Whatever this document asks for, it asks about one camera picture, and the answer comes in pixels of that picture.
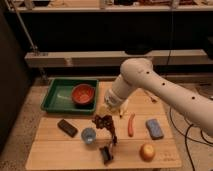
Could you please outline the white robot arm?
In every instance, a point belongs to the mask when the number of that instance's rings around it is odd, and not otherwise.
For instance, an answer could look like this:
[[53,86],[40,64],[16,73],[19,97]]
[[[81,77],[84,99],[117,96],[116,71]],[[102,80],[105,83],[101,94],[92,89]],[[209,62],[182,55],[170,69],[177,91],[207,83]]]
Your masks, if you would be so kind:
[[213,101],[159,76],[145,58],[121,64],[120,75],[106,91],[104,102],[110,108],[120,107],[137,88],[153,93],[213,137]]

